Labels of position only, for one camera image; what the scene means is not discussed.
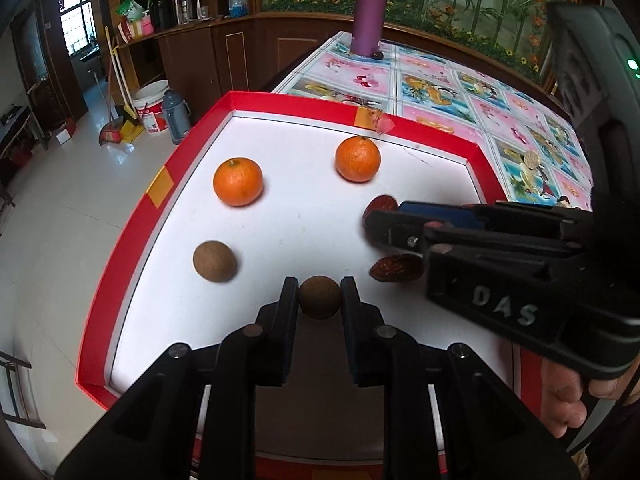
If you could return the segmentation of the person's right hand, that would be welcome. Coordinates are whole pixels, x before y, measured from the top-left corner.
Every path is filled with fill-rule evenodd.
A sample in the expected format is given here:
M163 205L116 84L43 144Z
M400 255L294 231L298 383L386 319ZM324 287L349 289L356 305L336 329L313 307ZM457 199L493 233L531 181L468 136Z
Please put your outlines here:
M639 399L639 382L626 393L639 366L635 359L629 370L611 380L592 380L587 387L590 396L599 400L618 401L631 404ZM543 359L541 363L540 420L555 438L563 437L567 429L582 426L587 419L587 408L582 402L582 378L566 366Z

